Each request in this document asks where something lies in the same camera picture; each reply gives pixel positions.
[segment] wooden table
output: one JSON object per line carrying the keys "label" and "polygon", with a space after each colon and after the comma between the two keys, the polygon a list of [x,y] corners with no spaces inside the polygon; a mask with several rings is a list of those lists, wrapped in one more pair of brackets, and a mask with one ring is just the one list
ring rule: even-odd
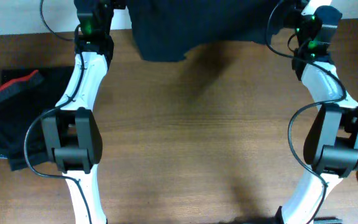
{"label": "wooden table", "polygon": [[[290,34],[281,31],[273,46],[287,52]],[[219,42],[197,47],[183,62],[151,63],[140,58],[130,30],[112,35],[114,58],[94,109],[104,143],[99,190],[109,223],[273,216],[303,172],[288,148],[288,121],[312,101],[291,61],[262,45]],[[331,50],[358,100],[358,20],[341,22]],[[73,62],[72,44],[50,34],[0,36],[0,71]],[[295,123],[300,154],[315,115],[306,111]],[[53,164],[38,169],[58,173]],[[318,216],[358,223],[354,174]],[[10,172],[0,160],[0,223],[74,222],[64,181],[27,169]]]}

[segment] white background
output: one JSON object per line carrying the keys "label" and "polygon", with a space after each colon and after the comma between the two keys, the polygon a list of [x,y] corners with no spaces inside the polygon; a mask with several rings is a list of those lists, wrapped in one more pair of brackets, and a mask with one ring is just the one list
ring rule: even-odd
{"label": "white background", "polygon": [[[358,18],[358,0],[333,0],[332,6],[339,9],[345,19]],[[127,9],[114,12],[112,29],[130,29]],[[73,31],[79,23],[73,0],[45,0],[44,16],[56,32]],[[0,0],[0,35],[41,32],[47,30],[40,20],[39,0]]]}

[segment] white wall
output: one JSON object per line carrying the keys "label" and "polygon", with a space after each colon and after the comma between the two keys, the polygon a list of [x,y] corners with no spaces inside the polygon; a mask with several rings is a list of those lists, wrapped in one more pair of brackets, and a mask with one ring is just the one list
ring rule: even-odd
{"label": "white wall", "polygon": [[[332,5],[344,14],[344,18],[358,18],[358,0],[333,0]],[[79,23],[73,0],[45,0],[44,17],[56,32],[73,31]],[[112,29],[130,28],[127,9],[115,10]],[[40,20],[39,0],[0,0],[0,35],[40,32],[47,30]]]}

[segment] red trim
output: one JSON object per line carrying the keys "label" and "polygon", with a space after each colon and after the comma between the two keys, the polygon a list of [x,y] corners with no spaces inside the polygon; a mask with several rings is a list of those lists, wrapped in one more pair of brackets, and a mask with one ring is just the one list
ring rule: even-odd
{"label": "red trim", "polygon": [[6,88],[8,88],[9,86],[17,83],[17,82],[26,82],[29,81],[30,78],[32,78],[35,74],[38,73],[38,70],[33,71],[30,75],[26,75],[24,77],[21,78],[14,78],[12,80],[10,80],[9,82],[3,84],[2,86],[0,86],[0,92],[5,90]]}

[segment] cable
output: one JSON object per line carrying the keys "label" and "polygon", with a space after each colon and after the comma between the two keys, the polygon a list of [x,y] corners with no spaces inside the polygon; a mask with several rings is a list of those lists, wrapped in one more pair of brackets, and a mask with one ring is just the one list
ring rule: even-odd
{"label": "cable", "polygon": [[44,26],[49,30],[49,32],[51,32],[53,35],[55,35],[60,40],[70,41],[70,42],[74,41],[73,39],[68,39],[66,37],[62,37],[62,36],[58,35],[53,30],[51,30],[51,28],[49,28],[47,22],[44,19],[44,13],[42,12],[43,6],[44,6],[44,0],[40,0],[40,16],[41,16],[41,20],[42,20],[42,23],[44,24]]}
{"label": "cable", "polygon": [[[75,29],[75,39],[77,39],[78,37],[78,29],[80,28],[80,25],[77,26],[77,28]],[[74,90],[74,93],[72,96],[70,96],[66,102],[64,102],[63,104],[55,107],[54,109],[50,109],[44,113],[42,113],[41,115],[39,115],[38,117],[36,117],[33,122],[31,123],[31,125],[29,126],[26,134],[25,134],[25,138],[24,138],[24,159],[25,159],[25,163],[27,164],[27,166],[29,167],[29,169],[35,173],[36,175],[39,175],[41,177],[46,177],[46,178],[54,178],[54,179],[66,179],[66,180],[71,180],[73,181],[76,186],[78,187],[78,190],[80,191],[80,194],[82,196],[82,199],[84,201],[84,204],[85,204],[85,207],[86,207],[86,211],[88,212],[88,218],[89,218],[89,224],[92,224],[92,220],[91,220],[91,212],[90,212],[90,208],[88,206],[88,203],[86,201],[86,198],[85,198],[85,195],[84,195],[84,192],[81,188],[81,185],[80,185],[80,181],[79,180],[76,180],[72,177],[66,177],[66,176],[63,176],[63,175],[50,175],[50,174],[43,174],[43,173],[40,173],[38,172],[30,163],[30,160],[29,160],[29,155],[28,155],[28,145],[29,145],[29,136],[30,136],[30,133],[32,132],[32,130],[34,129],[34,126],[44,117],[50,115],[50,114],[54,114],[56,113],[60,108],[63,108],[64,106],[68,105],[69,103],[71,103],[73,100],[74,100],[74,97],[76,96],[76,94],[78,93],[78,90],[80,89],[80,85],[81,85],[81,82],[82,82],[82,79],[84,77],[84,72],[85,72],[85,63],[84,63],[84,58],[83,58],[83,55],[82,55],[82,52],[79,51],[79,55],[80,55],[80,58],[81,58],[81,75],[80,75],[80,79],[78,80],[78,83],[77,83],[77,86]]]}
{"label": "cable", "polygon": [[335,80],[335,82],[337,82],[337,84],[341,87],[341,90],[342,90],[342,96],[336,100],[326,100],[326,101],[320,101],[320,102],[316,102],[316,103],[312,103],[312,104],[309,104],[309,105],[306,105],[302,108],[300,108],[291,118],[289,124],[288,124],[288,144],[290,146],[290,149],[291,149],[291,153],[293,154],[294,158],[296,159],[296,161],[298,161],[298,163],[303,167],[305,168],[308,172],[310,172],[311,174],[313,174],[314,176],[316,176],[320,181],[321,183],[323,184],[323,194],[322,194],[322,197],[321,197],[321,200],[320,200],[320,203],[318,204],[318,207],[315,211],[315,213],[313,214],[313,216],[310,218],[310,220],[306,223],[306,224],[309,224],[311,223],[314,218],[316,218],[317,216],[317,213],[319,212],[321,206],[323,205],[323,202],[325,200],[325,196],[327,194],[327,187],[328,187],[328,184],[327,182],[320,176],[318,175],[315,171],[313,171],[312,169],[310,169],[298,156],[298,154],[295,152],[295,149],[293,147],[293,144],[292,144],[292,138],[291,138],[291,131],[292,131],[292,126],[293,126],[293,123],[294,121],[296,120],[296,117],[298,117],[299,114],[301,114],[302,112],[304,112],[305,110],[309,109],[309,108],[312,108],[312,107],[315,107],[315,106],[319,106],[319,105],[322,105],[323,103],[336,103],[336,102],[339,102],[339,101],[342,101],[342,100],[345,100],[346,99],[346,89],[345,89],[345,86],[342,84],[342,82],[337,78],[335,77],[330,71],[326,70],[325,68],[315,64],[313,61],[308,61],[308,60],[303,60],[302,58],[298,58],[298,57],[294,57],[292,55],[287,55],[287,54],[283,54],[281,52],[278,52],[276,51],[275,49],[273,49],[273,47],[269,44],[268,40],[269,40],[269,27],[270,27],[270,21],[272,20],[272,16],[274,15],[274,12],[276,11],[276,9],[282,5],[283,3],[285,2],[285,0],[280,0],[277,5],[274,7],[272,13],[270,14],[269,16],[269,19],[268,19],[268,22],[267,22],[267,27],[266,27],[266,32],[265,32],[265,42],[266,42],[266,45],[267,47],[275,54],[277,55],[280,55],[282,57],[286,57],[286,58],[290,58],[290,59],[293,59],[293,60],[297,60],[297,61],[300,61],[300,62],[303,62],[303,63],[307,63],[309,65],[312,65],[320,70],[322,70],[324,73],[326,73],[329,77],[331,77],[333,80]]}
{"label": "cable", "polygon": [[296,37],[296,34],[292,34],[291,37],[289,38],[288,42],[287,42],[287,47],[288,47],[288,49],[290,49],[292,52],[295,52],[295,51],[291,49],[290,43],[291,43],[292,38],[294,38],[294,37]]}

